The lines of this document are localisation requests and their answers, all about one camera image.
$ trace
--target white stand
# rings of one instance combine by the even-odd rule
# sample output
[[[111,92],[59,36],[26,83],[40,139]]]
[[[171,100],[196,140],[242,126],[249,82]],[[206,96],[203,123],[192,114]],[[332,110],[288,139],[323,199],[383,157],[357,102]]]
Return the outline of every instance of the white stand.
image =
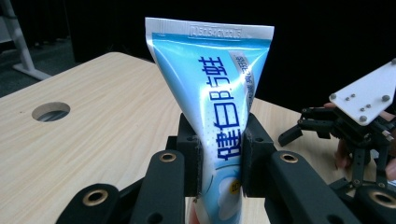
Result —
[[[20,23],[15,16],[14,9],[12,8],[10,0],[0,0],[0,4],[5,14],[4,19],[7,25],[8,32],[12,40],[14,41],[17,50],[20,52],[21,63],[15,64],[13,68],[20,72],[23,72],[26,75],[35,77],[40,80],[51,77],[50,75],[35,69],[29,53],[29,49],[27,48],[25,39],[23,37]]]

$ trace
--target toothpaste tube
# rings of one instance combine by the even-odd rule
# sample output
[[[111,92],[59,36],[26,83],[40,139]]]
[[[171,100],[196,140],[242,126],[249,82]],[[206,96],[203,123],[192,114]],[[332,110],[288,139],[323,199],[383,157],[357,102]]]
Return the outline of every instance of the toothpaste tube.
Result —
[[[194,223],[239,223],[243,132],[273,26],[146,18],[148,49],[204,152]]]

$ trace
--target wood grain surface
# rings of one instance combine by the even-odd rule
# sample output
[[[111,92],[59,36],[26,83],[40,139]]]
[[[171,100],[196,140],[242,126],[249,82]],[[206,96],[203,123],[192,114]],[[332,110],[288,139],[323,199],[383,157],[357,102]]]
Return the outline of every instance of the wood grain surface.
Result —
[[[41,105],[60,103],[70,108],[64,118],[33,118]],[[251,112],[277,149],[304,156],[327,183],[345,175],[334,166],[336,139],[306,132],[277,143],[300,114],[258,99]],[[131,185],[177,134],[180,113],[154,63],[116,52],[1,98],[0,223],[55,223],[81,189]],[[263,203],[244,199],[243,223],[269,223]]]

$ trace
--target table hole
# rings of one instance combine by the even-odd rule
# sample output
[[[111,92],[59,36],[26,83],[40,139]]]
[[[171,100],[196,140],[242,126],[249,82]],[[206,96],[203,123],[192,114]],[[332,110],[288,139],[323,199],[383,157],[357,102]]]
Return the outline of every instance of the table hole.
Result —
[[[55,121],[66,117],[70,113],[70,106],[62,102],[52,102],[37,107],[32,117],[42,122]]]

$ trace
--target round hole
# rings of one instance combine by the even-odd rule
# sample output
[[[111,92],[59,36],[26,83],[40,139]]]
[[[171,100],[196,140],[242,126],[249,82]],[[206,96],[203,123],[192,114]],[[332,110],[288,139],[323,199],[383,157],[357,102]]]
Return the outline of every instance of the round hole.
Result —
[[[93,189],[85,194],[82,202],[87,206],[95,206],[105,201],[108,193],[104,189]]]
[[[170,162],[176,159],[176,155],[173,153],[163,153],[160,157],[161,161]]]
[[[327,220],[329,220],[329,222],[332,224],[344,224],[343,219],[341,219],[340,217],[335,216],[335,215],[329,215],[327,217]]]
[[[391,195],[388,195],[381,191],[373,190],[369,193],[369,196],[373,201],[375,201],[378,204],[381,204],[384,207],[388,207],[392,209],[396,208],[396,199]]]
[[[163,216],[159,213],[154,213],[148,216],[148,223],[149,224],[156,224],[163,221]]]
[[[32,117],[42,122],[55,121],[66,117],[70,112],[70,106],[61,102],[52,102],[37,107]]]
[[[291,155],[291,154],[282,154],[280,155],[280,159],[282,159],[283,161],[286,162],[290,162],[290,163],[295,163],[298,161],[298,158],[296,158],[295,156]]]

